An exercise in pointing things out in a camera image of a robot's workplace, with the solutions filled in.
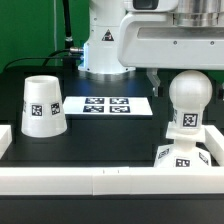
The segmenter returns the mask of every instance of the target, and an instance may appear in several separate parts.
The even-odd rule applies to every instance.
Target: white block
[[[1,168],[0,195],[92,195],[92,169]]]
[[[205,126],[205,146],[220,166],[224,166],[224,136],[214,125]]]
[[[0,159],[12,142],[10,125],[0,125]]]
[[[130,194],[129,168],[102,168],[93,176],[93,195]]]
[[[224,169],[130,168],[131,194],[218,194],[224,192]]]

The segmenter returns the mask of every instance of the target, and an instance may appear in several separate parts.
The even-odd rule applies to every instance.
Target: white border
[[[0,195],[224,193],[224,168],[0,168]]]

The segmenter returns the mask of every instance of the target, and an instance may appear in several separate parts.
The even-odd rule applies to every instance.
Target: white base
[[[209,152],[194,147],[189,151],[178,150],[174,145],[160,146],[157,151],[154,167],[210,167]]]
[[[191,142],[205,142],[205,127],[202,125],[199,132],[195,134],[182,134],[180,133],[179,129],[175,128],[173,122],[169,122],[167,133],[167,139],[179,139],[179,140],[186,140]]]

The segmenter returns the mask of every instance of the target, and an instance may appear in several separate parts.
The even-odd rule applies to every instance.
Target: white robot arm
[[[124,3],[129,13],[120,26],[121,64],[148,68],[155,93],[160,84],[157,69],[191,69],[178,75],[171,84],[174,120],[169,123],[166,137],[174,143],[159,147],[155,166],[211,166],[209,153],[197,148],[196,142],[205,143],[223,165],[224,145],[220,141],[224,137],[214,126],[202,126],[203,110],[212,87],[207,77],[195,69],[224,70],[224,0],[124,0]],[[198,108],[192,104],[196,99]]]

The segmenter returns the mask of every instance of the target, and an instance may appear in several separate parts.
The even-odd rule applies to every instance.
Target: robot logo
[[[190,163],[188,159],[176,159],[176,167],[190,167]]]
[[[174,109],[173,121],[177,123],[177,110]]]
[[[161,152],[161,153],[159,154],[158,159],[161,159],[161,158],[163,158],[164,156],[168,155],[168,154],[169,154],[169,151],[170,151],[169,149],[166,149],[165,151]]]
[[[209,165],[208,159],[200,152],[199,152],[199,157],[203,162],[205,162],[207,165]]]
[[[26,101],[23,103],[23,111],[26,113]]]
[[[184,114],[184,127],[197,127],[198,114]]]
[[[103,106],[84,106],[84,113],[104,113]]]
[[[32,116],[42,117],[43,107],[41,105],[32,105]]]
[[[60,113],[59,103],[54,103],[51,105],[51,112],[52,112],[52,115],[56,115]]]
[[[106,34],[104,35],[102,41],[114,41],[114,38],[110,32],[110,30],[107,30]]]

